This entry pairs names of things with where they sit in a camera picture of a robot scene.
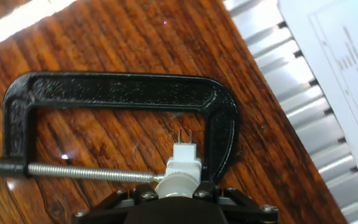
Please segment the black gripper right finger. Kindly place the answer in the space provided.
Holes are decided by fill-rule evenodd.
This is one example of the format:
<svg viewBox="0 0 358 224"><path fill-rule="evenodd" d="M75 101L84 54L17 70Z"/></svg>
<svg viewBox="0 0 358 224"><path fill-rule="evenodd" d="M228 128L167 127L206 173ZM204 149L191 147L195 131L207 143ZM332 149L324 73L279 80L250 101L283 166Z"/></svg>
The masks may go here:
<svg viewBox="0 0 358 224"><path fill-rule="evenodd" d="M222 189L213 182L202 182L193 199L217 208L226 223L279 223L279 210L269 204L259 205L235 187Z"/></svg>

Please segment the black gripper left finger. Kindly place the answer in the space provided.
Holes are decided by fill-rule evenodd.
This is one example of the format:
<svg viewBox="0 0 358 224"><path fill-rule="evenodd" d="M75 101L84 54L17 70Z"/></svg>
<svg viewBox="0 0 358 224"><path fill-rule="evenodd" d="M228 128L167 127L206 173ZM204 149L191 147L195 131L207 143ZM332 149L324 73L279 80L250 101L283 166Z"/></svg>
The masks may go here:
<svg viewBox="0 0 358 224"><path fill-rule="evenodd" d="M76 212L72 224L124 223L129 212L137 205L158 200L157 192L149 184L139 184L132 190L118 190L99 204Z"/></svg>

